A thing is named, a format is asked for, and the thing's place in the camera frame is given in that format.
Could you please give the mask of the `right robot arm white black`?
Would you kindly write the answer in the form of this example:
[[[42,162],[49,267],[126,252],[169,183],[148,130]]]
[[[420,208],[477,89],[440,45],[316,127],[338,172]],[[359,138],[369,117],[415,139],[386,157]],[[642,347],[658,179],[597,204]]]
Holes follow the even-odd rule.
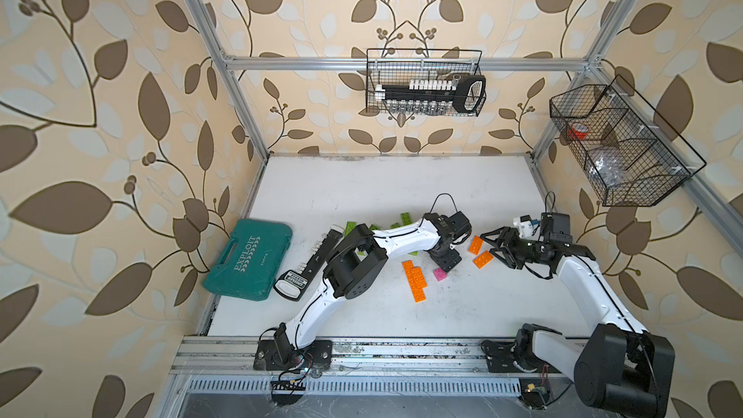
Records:
[[[545,279],[564,284],[592,330],[586,344],[579,346],[555,329],[526,323],[512,346],[483,342],[489,358],[510,360],[525,373],[553,367],[575,385],[580,400],[590,408],[624,417],[666,415],[675,350],[624,306],[588,247],[567,237],[524,239],[510,226],[480,237],[511,269],[546,265]]]

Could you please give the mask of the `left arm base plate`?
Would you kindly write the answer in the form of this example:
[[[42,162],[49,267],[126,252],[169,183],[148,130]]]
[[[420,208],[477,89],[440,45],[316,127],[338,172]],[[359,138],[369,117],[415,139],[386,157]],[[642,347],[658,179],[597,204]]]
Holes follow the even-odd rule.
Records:
[[[308,368],[327,371],[333,358],[333,342],[314,341],[307,348],[278,348],[274,340],[261,340],[253,360],[255,371],[284,372]]]

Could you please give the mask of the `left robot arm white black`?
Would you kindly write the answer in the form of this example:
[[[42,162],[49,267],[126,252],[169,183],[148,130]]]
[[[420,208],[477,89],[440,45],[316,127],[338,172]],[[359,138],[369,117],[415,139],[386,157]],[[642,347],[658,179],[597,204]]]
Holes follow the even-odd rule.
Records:
[[[274,331],[280,362],[295,363],[342,302],[368,290],[389,259],[426,252],[440,269],[449,272],[462,261],[456,247],[471,232],[470,221],[461,211],[452,216],[426,213],[422,219],[392,230],[371,230],[358,224],[320,255],[326,267],[317,290],[291,321]]]

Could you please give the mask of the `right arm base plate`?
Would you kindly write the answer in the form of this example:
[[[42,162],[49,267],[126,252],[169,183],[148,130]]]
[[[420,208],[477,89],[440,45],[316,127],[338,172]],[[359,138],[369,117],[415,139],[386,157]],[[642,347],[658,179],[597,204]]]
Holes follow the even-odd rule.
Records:
[[[515,341],[485,340],[480,348],[490,373],[558,373],[552,365],[519,350]]]

